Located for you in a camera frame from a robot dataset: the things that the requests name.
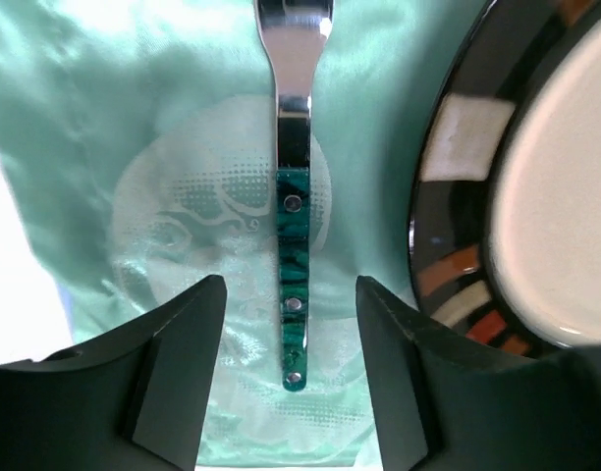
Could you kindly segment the dark rimmed cream plate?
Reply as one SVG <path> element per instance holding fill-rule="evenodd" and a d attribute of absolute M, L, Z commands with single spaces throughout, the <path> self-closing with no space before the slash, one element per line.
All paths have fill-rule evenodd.
<path fill-rule="evenodd" d="M 517 355 L 601 344 L 601 1 L 491 1 L 410 209 L 419 310 Z"/>

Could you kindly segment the green patterned cloth napkin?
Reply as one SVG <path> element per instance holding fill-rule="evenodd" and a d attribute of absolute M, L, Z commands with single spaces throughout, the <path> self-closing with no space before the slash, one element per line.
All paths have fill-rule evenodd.
<path fill-rule="evenodd" d="M 479 1 L 338 1 L 313 88 L 308 381 L 280 380 L 274 103 L 248 1 L 0 1 L 0 363 L 210 274 L 198 464 L 381 466 L 355 280 L 411 301 L 410 184 Z"/>

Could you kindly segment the fork with teal handle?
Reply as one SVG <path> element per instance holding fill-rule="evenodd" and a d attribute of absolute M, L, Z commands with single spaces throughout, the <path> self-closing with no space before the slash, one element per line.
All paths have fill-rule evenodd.
<path fill-rule="evenodd" d="M 333 27 L 331 1 L 256 0 L 275 85 L 275 210 L 283 388 L 307 381 L 312 88 Z"/>

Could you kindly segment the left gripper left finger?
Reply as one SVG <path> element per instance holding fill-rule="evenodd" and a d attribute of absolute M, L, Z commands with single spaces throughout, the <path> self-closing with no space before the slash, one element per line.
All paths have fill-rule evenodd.
<path fill-rule="evenodd" d="M 211 275 L 92 340 L 0 365 L 0 470 L 192 470 L 226 300 Z"/>

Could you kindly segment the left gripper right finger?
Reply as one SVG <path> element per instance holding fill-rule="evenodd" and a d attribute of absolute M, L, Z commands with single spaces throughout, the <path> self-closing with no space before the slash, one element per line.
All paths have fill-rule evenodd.
<path fill-rule="evenodd" d="M 601 345 L 524 358 L 355 291 L 385 469 L 601 470 Z"/>

